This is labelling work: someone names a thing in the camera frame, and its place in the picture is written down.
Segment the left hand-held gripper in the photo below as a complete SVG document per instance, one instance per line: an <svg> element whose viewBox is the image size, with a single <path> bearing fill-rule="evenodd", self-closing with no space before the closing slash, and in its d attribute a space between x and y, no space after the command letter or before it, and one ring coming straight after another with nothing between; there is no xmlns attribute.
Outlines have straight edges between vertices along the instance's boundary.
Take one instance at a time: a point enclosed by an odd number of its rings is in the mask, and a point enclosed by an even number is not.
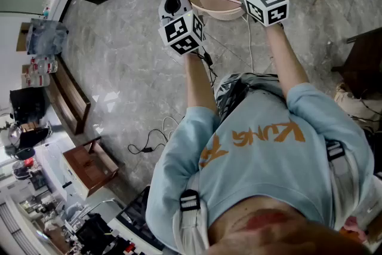
<svg viewBox="0 0 382 255"><path fill-rule="evenodd" d="M189 0L162 0L158 14L158 32L166 47L180 56L202 47L204 25Z"/></svg>

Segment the person's left forearm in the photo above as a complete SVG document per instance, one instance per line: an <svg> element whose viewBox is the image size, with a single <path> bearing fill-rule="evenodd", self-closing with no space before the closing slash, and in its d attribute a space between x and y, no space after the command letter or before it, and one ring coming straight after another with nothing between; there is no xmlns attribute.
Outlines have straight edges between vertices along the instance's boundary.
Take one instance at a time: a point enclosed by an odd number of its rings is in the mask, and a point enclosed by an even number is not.
<svg viewBox="0 0 382 255"><path fill-rule="evenodd" d="M205 107L217 114L217 105L202 60L195 54L186 54L187 107Z"/></svg>

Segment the person's right forearm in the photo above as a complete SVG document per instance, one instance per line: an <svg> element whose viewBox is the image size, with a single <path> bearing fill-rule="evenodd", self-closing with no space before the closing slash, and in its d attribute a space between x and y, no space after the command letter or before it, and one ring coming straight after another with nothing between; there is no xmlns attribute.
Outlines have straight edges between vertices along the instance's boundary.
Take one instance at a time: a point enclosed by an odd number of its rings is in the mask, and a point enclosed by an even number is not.
<svg viewBox="0 0 382 255"><path fill-rule="evenodd" d="M281 83L281 89L285 98L287 98L290 89L299 84L308 83L309 80L281 25L274 24L264 29L275 62L279 82Z"/></svg>

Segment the grey marble painting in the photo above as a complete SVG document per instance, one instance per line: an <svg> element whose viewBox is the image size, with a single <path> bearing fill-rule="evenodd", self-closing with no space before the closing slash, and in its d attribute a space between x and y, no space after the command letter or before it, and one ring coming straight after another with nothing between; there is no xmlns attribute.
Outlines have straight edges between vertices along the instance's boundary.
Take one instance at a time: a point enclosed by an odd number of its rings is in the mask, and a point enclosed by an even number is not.
<svg viewBox="0 0 382 255"><path fill-rule="evenodd" d="M31 19L26 36L26 51L36 55L60 54L68 34L67 27L59 21Z"/></svg>

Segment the dark wooden bench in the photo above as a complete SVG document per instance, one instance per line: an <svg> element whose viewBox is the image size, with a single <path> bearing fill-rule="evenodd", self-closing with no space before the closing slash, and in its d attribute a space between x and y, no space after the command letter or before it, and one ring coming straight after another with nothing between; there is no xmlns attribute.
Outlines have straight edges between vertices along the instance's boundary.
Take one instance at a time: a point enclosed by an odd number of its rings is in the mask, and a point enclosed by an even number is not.
<svg viewBox="0 0 382 255"><path fill-rule="evenodd" d="M69 130L74 134L84 132L91 102L75 81L62 56L55 57L58 68L50 75L50 99Z"/></svg>

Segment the water bottle pack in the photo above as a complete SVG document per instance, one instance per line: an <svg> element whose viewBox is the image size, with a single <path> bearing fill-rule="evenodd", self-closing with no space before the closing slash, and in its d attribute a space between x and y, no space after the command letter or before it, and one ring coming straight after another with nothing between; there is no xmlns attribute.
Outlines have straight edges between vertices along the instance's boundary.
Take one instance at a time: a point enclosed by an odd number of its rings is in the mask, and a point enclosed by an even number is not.
<svg viewBox="0 0 382 255"><path fill-rule="evenodd" d="M30 64L30 71L40 75L56 73L58 70L58 62L54 55L38 55L32 57Z"/></svg>
<svg viewBox="0 0 382 255"><path fill-rule="evenodd" d="M21 87L22 88L41 88L50 85L49 74L22 74L21 75Z"/></svg>

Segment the dark wooden side table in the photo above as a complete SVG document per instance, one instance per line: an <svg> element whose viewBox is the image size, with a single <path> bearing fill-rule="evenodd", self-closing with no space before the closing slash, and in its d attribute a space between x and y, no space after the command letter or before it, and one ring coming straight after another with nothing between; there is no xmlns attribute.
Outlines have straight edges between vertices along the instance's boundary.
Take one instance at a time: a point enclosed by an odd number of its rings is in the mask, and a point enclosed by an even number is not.
<svg viewBox="0 0 382 255"><path fill-rule="evenodd" d="M365 93L382 94L382 27L346 39L353 47L341 66L331 68L357 98Z"/></svg>

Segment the cardboard box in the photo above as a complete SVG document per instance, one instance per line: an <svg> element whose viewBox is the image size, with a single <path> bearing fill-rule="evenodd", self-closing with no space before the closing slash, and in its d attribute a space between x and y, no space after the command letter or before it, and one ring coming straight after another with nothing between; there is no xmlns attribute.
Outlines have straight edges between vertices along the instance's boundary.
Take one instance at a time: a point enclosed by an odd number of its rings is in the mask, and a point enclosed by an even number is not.
<svg viewBox="0 0 382 255"><path fill-rule="evenodd" d="M29 32L31 23L25 23L23 22L20 26L19 36L17 39L17 46L16 51L17 52L25 52L27 51L27 34Z"/></svg>

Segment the beige bag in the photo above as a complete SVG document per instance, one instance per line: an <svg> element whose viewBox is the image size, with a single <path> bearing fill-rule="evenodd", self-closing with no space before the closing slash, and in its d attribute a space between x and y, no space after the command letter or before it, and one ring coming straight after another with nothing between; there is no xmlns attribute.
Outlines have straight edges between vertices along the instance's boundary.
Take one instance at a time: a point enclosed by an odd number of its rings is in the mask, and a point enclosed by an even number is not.
<svg viewBox="0 0 382 255"><path fill-rule="evenodd" d="M337 86L334 100L362 129L375 133L382 128L382 96L373 94L371 97L356 98L348 86L341 83Z"/></svg>

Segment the brown wooden stool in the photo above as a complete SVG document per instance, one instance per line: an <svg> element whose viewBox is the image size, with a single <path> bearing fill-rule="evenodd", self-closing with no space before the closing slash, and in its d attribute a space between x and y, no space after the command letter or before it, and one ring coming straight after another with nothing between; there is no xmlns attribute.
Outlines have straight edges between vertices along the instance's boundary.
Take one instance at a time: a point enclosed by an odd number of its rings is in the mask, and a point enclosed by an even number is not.
<svg viewBox="0 0 382 255"><path fill-rule="evenodd" d="M60 164L65 177L83 200L109 183L119 171L96 137L63 153Z"/></svg>

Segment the light blue sweatshirt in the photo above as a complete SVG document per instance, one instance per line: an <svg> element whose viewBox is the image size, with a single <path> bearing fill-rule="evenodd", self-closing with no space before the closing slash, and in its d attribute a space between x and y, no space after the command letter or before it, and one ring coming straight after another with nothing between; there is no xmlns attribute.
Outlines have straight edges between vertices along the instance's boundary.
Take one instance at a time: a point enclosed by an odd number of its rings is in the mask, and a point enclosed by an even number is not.
<svg viewBox="0 0 382 255"><path fill-rule="evenodd" d="M363 199L374 170L365 134L313 85L291 88L286 100L255 90L223 121L210 109L189 107L153 172L147 225L175 248L172 218L189 179L198 174L209 224L245 198L269 196L333 228L337 212L326 151L331 140L350 159Z"/></svg>

